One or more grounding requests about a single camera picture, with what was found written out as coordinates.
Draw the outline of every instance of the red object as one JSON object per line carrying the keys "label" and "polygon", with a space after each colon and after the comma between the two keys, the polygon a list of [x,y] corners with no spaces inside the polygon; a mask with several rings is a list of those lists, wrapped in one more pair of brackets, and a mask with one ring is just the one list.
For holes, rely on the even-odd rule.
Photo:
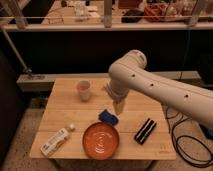
{"label": "red object", "polygon": [[83,135],[83,147],[86,154],[96,160],[111,158],[119,145],[116,129],[104,122],[89,126]]}

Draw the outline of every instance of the wall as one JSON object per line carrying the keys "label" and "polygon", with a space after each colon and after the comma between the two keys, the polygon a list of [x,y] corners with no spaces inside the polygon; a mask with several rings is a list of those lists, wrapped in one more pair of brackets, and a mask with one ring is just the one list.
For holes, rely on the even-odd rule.
{"label": "wall", "polygon": [[[131,49],[143,51],[149,71],[196,70],[200,54],[212,54],[213,31],[91,31],[9,33],[34,73],[101,73]],[[10,62],[19,62],[5,43]]]}

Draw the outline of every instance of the bottle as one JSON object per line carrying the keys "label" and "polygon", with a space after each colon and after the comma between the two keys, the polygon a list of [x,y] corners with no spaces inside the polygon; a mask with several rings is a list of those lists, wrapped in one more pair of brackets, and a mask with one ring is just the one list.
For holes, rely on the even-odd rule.
{"label": "bottle", "polygon": [[52,155],[67,139],[69,139],[70,132],[74,130],[75,126],[73,123],[60,129],[41,146],[40,150],[42,154],[46,157]]}

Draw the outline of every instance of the table leg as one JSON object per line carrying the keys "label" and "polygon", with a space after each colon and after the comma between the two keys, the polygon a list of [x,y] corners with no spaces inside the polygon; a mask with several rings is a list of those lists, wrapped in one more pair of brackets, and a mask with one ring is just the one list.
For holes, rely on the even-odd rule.
{"label": "table leg", "polygon": [[156,164],[157,164],[157,160],[152,160],[150,164],[148,165],[148,167],[145,169],[145,171],[151,171]]}
{"label": "table leg", "polygon": [[61,169],[61,166],[60,166],[60,164],[57,162],[57,160],[55,160],[55,159],[49,159],[49,161],[55,166],[55,168],[56,168],[57,170],[60,170],[60,169]]}

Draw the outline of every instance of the dark wall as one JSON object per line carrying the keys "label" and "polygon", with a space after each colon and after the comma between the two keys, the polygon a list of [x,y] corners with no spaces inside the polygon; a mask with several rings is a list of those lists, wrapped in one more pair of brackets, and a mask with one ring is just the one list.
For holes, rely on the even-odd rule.
{"label": "dark wall", "polygon": [[[184,57],[184,70],[196,70],[200,54],[213,53],[212,30],[9,34],[34,73],[107,72],[113,61],[131,49],[139,49],[145,53],[149,71],[181,70]],[[3,48],[14,60],[10,48],[6,44]]]}
{"label": "dark wall", "polygon": [[0,51],[0,167],[25,109],[16,74]]}

